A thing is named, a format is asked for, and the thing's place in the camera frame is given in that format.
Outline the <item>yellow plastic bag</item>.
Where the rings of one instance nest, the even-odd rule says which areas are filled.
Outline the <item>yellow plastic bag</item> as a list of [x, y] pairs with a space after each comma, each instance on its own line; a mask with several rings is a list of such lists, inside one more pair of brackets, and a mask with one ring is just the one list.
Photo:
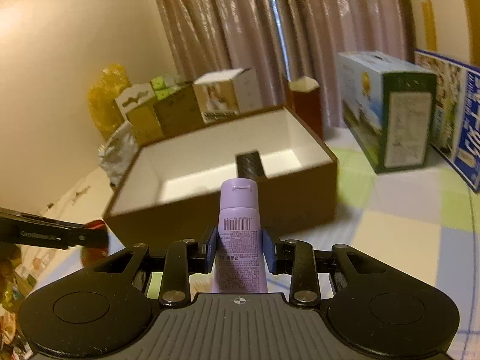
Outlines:
[[103, 141], [107, 141], [124, 122], [116, 99], [130, 86], [125, 67], [113, 63], [102, 70], [99, 79], [88, 91], [89, 112]]

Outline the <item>pink brown curtain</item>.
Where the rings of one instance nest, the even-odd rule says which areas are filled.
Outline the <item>pink brown curtain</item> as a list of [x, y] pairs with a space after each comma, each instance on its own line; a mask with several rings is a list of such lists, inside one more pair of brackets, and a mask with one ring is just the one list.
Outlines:
[[343, 111], [336, 57], [379, 50], [413, 59], [410, 0], [156, 0], [177, 71], [194, 80], [228, 68], [256, 71], [264, 105], [284, 99], [284, 80], [320, 86], [324, 124]]

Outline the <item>purple lotion tube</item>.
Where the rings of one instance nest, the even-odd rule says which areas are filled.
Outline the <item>purple lotion tube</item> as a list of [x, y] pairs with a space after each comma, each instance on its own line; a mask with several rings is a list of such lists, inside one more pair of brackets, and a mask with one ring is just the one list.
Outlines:
[[220, 189], [214, 293], [266, 293], [257, 183], [236, 178]]

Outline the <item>white yellow hang-tab box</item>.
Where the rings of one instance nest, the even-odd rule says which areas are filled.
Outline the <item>white yellow hang-tab box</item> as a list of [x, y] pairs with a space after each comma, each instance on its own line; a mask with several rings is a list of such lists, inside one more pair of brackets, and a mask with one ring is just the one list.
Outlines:
[[164, 136], [154, 109], [158, 101], [149, 83], [126, 88], [115, 102], [124, 120], [131, 124], [139, 146], [148, 145]]

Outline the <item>dark red paper bag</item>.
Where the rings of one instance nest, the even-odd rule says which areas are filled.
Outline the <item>dark red paper bag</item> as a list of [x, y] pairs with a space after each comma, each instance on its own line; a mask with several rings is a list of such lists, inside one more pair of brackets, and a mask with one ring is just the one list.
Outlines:
[[282, 80], [287, 106], [322, 139], [324, 131], [319, 83], [308, 76], [297, 80], [282, 77]]

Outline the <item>blue white milk carton box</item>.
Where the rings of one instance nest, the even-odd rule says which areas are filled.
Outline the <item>blue white milk carton box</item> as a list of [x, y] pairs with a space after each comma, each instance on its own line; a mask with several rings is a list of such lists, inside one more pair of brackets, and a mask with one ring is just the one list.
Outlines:
[[479, 67], [422, 49], [415, 62], [437, 76], [431, 145], [477, 194]]

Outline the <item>red snack packet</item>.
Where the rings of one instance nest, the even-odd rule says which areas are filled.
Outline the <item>red snack packet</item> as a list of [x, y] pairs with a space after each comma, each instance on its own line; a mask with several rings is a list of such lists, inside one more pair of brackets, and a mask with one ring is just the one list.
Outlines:
[[110, 242], [107, 225], [102, 219], [95, 219], [85, 226], [87, 242], [81, 247], [80, 261], [83, 267], [88, 267], [108, 256]]

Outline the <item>checkered bed sheet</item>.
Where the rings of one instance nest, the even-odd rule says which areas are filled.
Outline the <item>checkered bed sheet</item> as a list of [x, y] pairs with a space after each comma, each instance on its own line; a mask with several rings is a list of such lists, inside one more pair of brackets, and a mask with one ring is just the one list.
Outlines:
[[293, 238], [328, 250], [344, 243], [445, 292], [460, 311], [449, 355], [479, 357], [479, 195], [435, 151], [419, 170], [374, 173], [352, 134], [331, 128], [337, 214]]

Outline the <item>white photo product box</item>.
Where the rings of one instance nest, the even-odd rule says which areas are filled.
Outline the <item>white photo product box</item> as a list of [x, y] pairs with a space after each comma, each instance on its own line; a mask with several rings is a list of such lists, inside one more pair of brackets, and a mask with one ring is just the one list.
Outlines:
[[256, 71], [251, 68], [208, 72], [193, 82], [193, 91], [206, 124], [264, 107]]

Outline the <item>black rectangular product box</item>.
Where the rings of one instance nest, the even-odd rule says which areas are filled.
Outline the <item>black rectangular product box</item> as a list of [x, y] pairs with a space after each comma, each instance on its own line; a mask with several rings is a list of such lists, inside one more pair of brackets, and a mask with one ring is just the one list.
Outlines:
[[238, 178], [260, 180], [266, 177], [258, 150], [236, 156]]

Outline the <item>green white small boxes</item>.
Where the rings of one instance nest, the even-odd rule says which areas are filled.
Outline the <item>green white small boxes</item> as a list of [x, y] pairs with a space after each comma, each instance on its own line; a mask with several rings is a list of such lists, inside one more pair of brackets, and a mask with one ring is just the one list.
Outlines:
[[150, 83], [157, 100], [161, 101], [180, 90], [185, 80], [180, 76], [161, 75], [151, 79]]

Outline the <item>brown open cardboard box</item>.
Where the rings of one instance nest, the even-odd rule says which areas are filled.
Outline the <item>brown open cardboard box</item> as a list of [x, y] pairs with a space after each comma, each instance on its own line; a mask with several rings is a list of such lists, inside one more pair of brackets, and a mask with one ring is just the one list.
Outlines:
[[288, 107], [216, 122], [143, 146], [103, 219], [123, 245], [161, 250], [219, 223], [221, 195], [256, 191], [262, 226], [278, 235], [331, 221], [338, 161]]

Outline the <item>brown corrugated cardboard box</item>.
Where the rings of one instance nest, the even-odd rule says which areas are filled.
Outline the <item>brown corrugated cardboard box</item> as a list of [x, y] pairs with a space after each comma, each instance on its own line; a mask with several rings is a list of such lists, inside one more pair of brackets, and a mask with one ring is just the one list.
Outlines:
[[175, 137], [204, 126], [192, 85], [186, 85], [154, 105], [163, 135]]

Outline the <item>green white milk carton box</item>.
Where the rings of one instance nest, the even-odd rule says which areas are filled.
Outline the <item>green white milk carton box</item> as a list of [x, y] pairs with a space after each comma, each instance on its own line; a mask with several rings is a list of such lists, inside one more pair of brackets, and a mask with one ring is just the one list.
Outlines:
[[343, 120], [375, 173], [425, 166], [437, 78], [380, 51], [337, 54]]

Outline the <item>yellow wooden stick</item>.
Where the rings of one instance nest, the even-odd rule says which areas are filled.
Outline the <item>yellow wooden stick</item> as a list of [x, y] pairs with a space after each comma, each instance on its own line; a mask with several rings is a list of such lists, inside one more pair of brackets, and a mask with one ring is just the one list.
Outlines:
[[438, 50], [436, 24], [433, 3], [431, 0], [421, 2], [422, 16], [424, 20], [424, 33], [426, 49], [436, 52]]

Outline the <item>crumpled white plastic bag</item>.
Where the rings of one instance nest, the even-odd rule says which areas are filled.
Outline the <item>crumpled white plastic bag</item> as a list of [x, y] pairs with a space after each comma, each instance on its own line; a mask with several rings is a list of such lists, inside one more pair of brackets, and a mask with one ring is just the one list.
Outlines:
[[137, 151], [137, 141], [128, 121], [124, 121], [99, 149], [99, 166], [106, 173], [112, 189], [120, 183]]

